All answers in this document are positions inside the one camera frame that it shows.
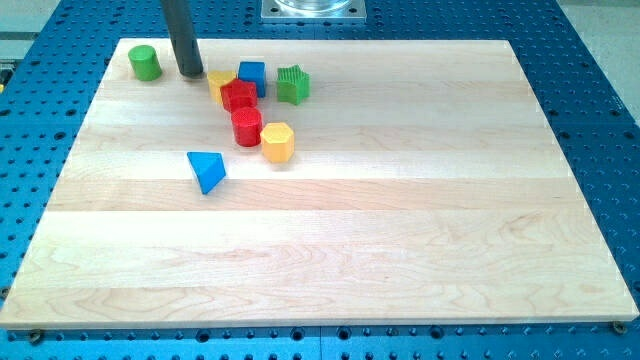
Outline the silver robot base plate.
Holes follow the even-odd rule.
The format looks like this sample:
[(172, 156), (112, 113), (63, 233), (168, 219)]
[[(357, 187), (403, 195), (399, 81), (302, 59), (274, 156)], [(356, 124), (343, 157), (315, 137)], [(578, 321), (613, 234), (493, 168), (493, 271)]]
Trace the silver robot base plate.
[(262, 0), (265, 23), (365, 21), (365, 0)]

